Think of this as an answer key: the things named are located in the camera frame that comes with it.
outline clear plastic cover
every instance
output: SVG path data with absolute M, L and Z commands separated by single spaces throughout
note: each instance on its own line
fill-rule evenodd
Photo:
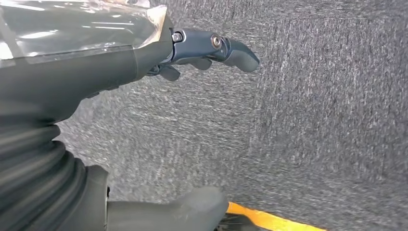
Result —
M 148 0 L 0 0 L 0 67 L 146 46 L 160 39 L 166 11 Z

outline gray carpet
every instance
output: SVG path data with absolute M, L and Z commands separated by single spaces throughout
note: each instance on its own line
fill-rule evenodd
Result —
M 244 40 L 256 73 L 182 67 L 82 102 L 70 150 L 112 199 L 193 187 L 329 230 L 408 230 L 406 0 L 157 0 L 180 26 Z

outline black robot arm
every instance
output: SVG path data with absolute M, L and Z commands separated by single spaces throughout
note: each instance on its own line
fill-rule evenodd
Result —
M 254 71 L 242 43 L 174 28 L 166 8 L 105 1 L 0 1 L 0 230 L 211 231 L 228 207 L 213 187 L 166 205 L 107 202 L 107 175 L 53 141 L 81 100 L 173 67 Z

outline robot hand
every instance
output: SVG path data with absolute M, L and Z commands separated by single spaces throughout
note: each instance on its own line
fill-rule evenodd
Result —
M 236 66 L 244 72 L 253 72 L 259 59 L 242 42 L 221 37 L 208 31 L 172 29 L 173 51 L 169 57 L 150 70 L 148 76 L 161 75 L 175 81 L 180 72 L 174 64 L 191 64 L 197 69 L 207 70 L 212 61 L 227 66 Z

